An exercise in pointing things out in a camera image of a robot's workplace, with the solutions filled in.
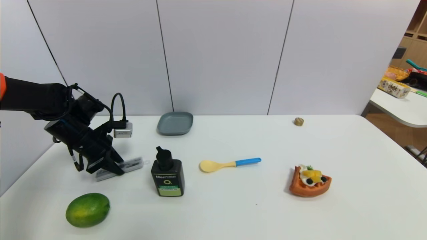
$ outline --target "bottle label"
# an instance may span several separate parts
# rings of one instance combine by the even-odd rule
[[[153,174],[160,196],[181,196],[177,174]]]

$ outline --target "cardboard box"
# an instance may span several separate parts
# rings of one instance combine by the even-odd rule
[[[396,98],[405,98],[411,91],[410,87],[388,77],[383,77],[381,79],[380,83],[378,84],[378,88],[390,95],[395,96]]]

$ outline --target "black bottle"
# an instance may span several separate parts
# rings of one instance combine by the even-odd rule
[[[162,149],[160,146],[156,149],[157,160],[154,161],[151,174],[158,194],[164,197],[182,196],[185,187],[182,162],[172,159],[172,153],[169,150]]]

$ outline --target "gray plate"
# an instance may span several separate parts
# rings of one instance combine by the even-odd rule
[[[193,126],[193,115],[189,112],[169,112],[161,116],[157,130],[162,135],[184,135]]]

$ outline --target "wooden cylinder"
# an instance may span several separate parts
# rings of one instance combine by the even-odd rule
[[[297,126],[302,126],[303,123],[304,123],[304,119],[302,119],[300,117],[297,117],[294,120],[294,124],[297,125]]]

